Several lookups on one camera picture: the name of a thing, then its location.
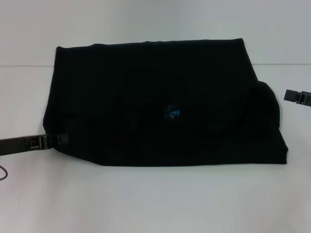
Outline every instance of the black fabric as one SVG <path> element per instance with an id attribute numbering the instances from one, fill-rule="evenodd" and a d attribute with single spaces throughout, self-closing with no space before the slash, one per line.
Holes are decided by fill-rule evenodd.
<path id="1" fill-rule="evenodd" d="M 46 133 L 107 166 L 285 164 L 279 105 L 242 39 L 56 50 Z"/>

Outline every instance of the white background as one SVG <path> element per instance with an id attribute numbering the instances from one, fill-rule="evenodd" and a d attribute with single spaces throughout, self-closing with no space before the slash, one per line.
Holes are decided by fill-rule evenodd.
<path id="1" fill-rule="evenodd" d="M 44 133 L 57 46 L 243 38 L 281 107 L 287 165 L 104 167 L 54 150 L 0 157 L 8 233 L 309 233 L 307 0 L 2 0 L 0 139 Z"/>

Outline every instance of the red wire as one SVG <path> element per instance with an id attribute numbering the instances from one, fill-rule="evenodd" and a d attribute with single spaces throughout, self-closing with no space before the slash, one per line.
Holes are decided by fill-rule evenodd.
<path id="1" fill-rule="evenodd" d="M 0 165 L 0 168 L 5 172 L 5 176 L 0 178 L 0 181 L 3 181 L 5 178 L 8 177 L 8 171 L 4 167 L 2 167 L 1 165 Z"/>

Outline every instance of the white surface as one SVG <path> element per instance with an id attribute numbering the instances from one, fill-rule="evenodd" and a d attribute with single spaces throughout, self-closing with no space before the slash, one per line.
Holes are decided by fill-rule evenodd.
<path id="1" fill-rule="evenodd" d="M 3 0 L 0 139 L 44 133 L 57 46 L 243 38 L 252 63 L 311 64 L 306 0 Z M 0 157 L 4 233 L 310 233 L 311 66 L 254 66 L 281 107 L 287 165 L 103 167 L 54 150 Z"/>
<path id="2" fill-rule="evenodd" d="M 309 233 L 311 108 L 282 99 L 286 88 L 311 89 L 311 66 L 255 72 L 279 99 L 287 165 L 103 167 L 54 150 L 2 156 L 1 231 Z M 0 67 L 0 138 L 44 132 L 51 76 L 50 67 Z"/>
<path id="3" fill-rule="evenodd" d="M 311 63 L 308 0 L 2 0 L 0 65 L 57 46 L 243 38 L 252 63 Z"/>

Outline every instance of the folded black garment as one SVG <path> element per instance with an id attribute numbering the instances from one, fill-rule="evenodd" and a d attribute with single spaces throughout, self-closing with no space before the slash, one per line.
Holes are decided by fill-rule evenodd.
<path id="1" fill-rule="evenodd" d="M 106 166 L 285 164 L 279 105 L 242 39 L 58 47 L 43 125 Z"/>

